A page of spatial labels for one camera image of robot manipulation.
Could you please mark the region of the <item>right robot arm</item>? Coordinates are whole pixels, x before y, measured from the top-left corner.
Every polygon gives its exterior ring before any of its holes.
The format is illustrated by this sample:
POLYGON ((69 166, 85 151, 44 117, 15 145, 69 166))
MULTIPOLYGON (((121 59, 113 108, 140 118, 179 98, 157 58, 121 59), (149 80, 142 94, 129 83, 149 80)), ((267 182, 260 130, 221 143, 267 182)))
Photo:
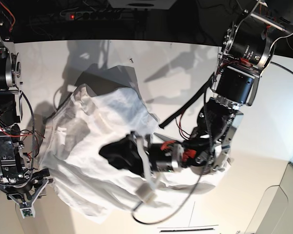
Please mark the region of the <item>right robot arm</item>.
POLYGON ((34 203, 45 195, 52 180, 48 169, 34 167, 36 150, 35 120, 30 130, 21 130, 22 91, 21 59, 15 50, 12 31, 16 18, 0 0, 0 191, 18 205, 23 217, 34 217, 34 203))

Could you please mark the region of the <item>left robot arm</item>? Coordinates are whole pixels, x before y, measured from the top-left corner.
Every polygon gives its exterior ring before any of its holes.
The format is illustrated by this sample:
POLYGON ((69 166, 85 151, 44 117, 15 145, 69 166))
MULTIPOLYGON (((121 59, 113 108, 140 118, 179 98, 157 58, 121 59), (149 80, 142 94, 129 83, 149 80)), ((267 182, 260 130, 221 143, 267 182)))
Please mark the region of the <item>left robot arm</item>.
POLYGON ((292 35, 293 0, 252 1, 227 29, 215 71, 185 105, 160 124, 165 128, 203 98, 191 134, 183 141, 153 144, 150 136, 131 132, 103 146, 100 156, 113 167, 147 181, 157 172, 179 172, 188 167, 201 176, 224 170, 243 117, 240 107, 253 104, 277 41, 292 35))

